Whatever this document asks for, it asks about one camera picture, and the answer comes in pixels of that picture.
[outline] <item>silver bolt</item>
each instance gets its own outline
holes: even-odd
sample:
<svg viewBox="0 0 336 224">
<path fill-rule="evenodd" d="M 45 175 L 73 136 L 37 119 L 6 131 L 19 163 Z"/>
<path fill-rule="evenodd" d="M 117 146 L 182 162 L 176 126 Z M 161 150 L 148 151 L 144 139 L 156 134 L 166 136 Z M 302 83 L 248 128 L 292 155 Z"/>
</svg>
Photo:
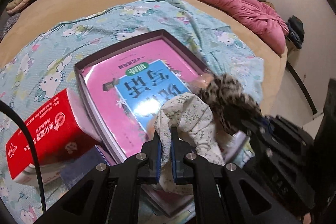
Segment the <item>silver bolt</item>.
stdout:
<svg viewBox="0 0 336 224">
<path fill-rule="evenodd" d="M 185 155 L 185 157 L 189 160 L 194 160 L 196 159 L 197 155 L 195 153 L 188 153 L 187 155 Z"/>
<path fill-rule="evenodd" d="M 106 164 L 97 164 L 96 169 L 98 171 L 104 171 L 106 169 Z"/>
<path fill-rule="evenodd" d="M 272 152 L 272 150 L 270 148 L 266 149 L 266 155 L 267 155 L 267 157 L 272 158 L 273 152 Z"/>
<path fill-rule="evenodd" d="M 229 163 L 226 165 L 226 169 L 228 169 L 229 171 L 235 171 L 237 169 L 237 165 Z"/>
<path fill-rule="evenodd" d="M 138 160 L 144 160 L 147 157 L 145 153 L 137 153 L 136 158 Z"/>
</svg>

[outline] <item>white wall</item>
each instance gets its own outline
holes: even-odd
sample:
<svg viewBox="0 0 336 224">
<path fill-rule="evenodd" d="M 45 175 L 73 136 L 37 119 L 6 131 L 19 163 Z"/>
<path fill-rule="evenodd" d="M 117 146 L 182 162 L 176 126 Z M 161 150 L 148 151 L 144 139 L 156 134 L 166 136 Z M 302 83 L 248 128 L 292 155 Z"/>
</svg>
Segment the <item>white wall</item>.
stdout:
<svg viewBox="0 0 336 224">
<path fill-rule="evenodd" d="M 326 0 L 267 0 L 287 21 L 296 15 L 304 23 L 305 40 L 298 53 L 289 57 L 304 82 L 316 108 L 324 105 L 328 81 L 336 77 L 336 15 Z"/>
</svg>

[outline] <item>bed sheet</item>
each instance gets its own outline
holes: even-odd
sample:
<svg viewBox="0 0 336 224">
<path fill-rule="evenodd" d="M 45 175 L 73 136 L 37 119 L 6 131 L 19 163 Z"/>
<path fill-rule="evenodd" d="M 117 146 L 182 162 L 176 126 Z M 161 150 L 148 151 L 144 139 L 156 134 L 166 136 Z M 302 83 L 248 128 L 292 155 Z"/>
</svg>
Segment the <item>bed sheet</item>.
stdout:
<svg viewBox="0 0 336 224">
<path fill-rule="evenodd" d="M 263 59 L 241 41 L 229 25 L 184 0 L 139 0 L 117 5 L 74 21 L 61 22 L 25 46 L 0 72 L 0 97 L 26 119 L 65 87 L 77 90 L 73 65 L 82 58 L 127 38 L 165 29 L 215 73 L 230 73 L 247 93 L 262 100 Z M 5 144 L 17 126 L 0 115 L 0 196 L 18 223 L 41 215 L 38 191 L 16 184 L 8 173 Z M 47 206 L 65 193 L 60 180 L 46 186 Z M 145 203 L 139 211 L 149 223 Z"/>
</svg>

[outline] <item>bed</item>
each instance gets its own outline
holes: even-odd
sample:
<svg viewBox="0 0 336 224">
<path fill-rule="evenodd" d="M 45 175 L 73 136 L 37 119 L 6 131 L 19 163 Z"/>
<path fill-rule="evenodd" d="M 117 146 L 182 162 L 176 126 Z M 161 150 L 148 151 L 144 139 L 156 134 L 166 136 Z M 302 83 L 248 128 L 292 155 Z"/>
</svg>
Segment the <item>bed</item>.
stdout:
<svg viewBox="0 0 336 224">
<path fill-rule="evenodd" d="M 18 54 L 18 52 L 20 52 L 21 49 L 24 48 L 28 43 L 35 40 L 36 37 L 38 37 L 40 34 L 47 32 L 59 22 L 88 17 L 110 7 L 134 1 L 137 0 L 39 0 L 21 13 L 19 20 L 0 43 L 0 67 L 4 67 L 7 63 L 13 60 L 16 54 Z M 231 26 L 233 33 L 235 33 L 238 38 L 254 52 L 255 56 L 264 60 L 264 75 L 262 83 L 263 100 L 261 102 L 261 110 L 264 115 L 269 114 L 282 81 L 287 59 L 287 49 L 285 50 L 284 54 L 279 56 L 273 50 L 271 50 L 271 48 L 269 48 L 257 35 L 255 35 L 252 31 L 244 27 L 242 24 L 237 22 L 223 11 L 220 11 L 198 0 L 184 1 L 199 9 L 200 11 L 211 15 Z M 2 153 L 1 158 L 4 159 L 4 145 L 8 140 L 8 136 L 3 138 L 1 137 L 1 133 L 0 152 Z M 4 168 L 6 164 L 4 165 L 4 163 L 1 162 L 0 164 L 1 178 L 1 174 L 4 173 L 4 170 L 1 170 L 1 167 Z M 9 189 L 9 187 L 7 188 L 8 190 L 16 191 L 21 201 L 27 199 L 28 195 L 30 195 L 30 198 L 33 196 L 33 199 L 39 199 L 36 190 L 21 193 L 20 190 L 18 188 L 16 189 L 14 185 L 11 185 L 11 189 Z M 53 195 L 52 199 L 49 200 L 47 198 L 47 205 L 50 206 L 53 202 L 55 202 L 55 200 L 59 198 L 59 195 L 64 192 L 64 188 L 60 187 L 59 182 L 56 181 L 51 183 L 51 185 L 48 185 L 46 192 L 47 197 L 48 195 Z M 24 223 L 30 222 L 29 219 L 27 222 L 25 222 L 25 217 L 23 217 L 22 214 L 25 215 L 26 213 L 30 213 L 30 215 L 36 217 L 36 215 L 40 215 L 41 213 L 40 208 L 36 208 L 39 210 L 39 212 L 35 212 L 35 208 L 32 209 L 31 205 L 28 203 L 23 205 L 22 203 L 18 204 L 15 202 L 13 206 L 15 210 L 18 210 L 19 212 L 17 218 L 21 218 Z"/>
</svg>

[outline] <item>red box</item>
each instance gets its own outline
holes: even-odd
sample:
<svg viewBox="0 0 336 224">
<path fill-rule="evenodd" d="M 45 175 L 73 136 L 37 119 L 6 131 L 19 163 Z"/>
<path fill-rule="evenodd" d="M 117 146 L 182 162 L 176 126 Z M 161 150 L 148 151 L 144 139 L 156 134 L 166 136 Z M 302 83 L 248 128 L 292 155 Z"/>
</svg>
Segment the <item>red box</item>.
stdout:
<svg viewBox="0 0 336 224">
<path fill-rule="evenodd" d="M 70 89 L 52 97 L 25 124 L 34 140 L 44 183 L 59 177 L 63 162 L 79 158 L 100 143 L 80 98 Z M 20 129 L 7 142 L 6 156 L 15 182 L 37 185 L 31 151 Z"/>
</svg>

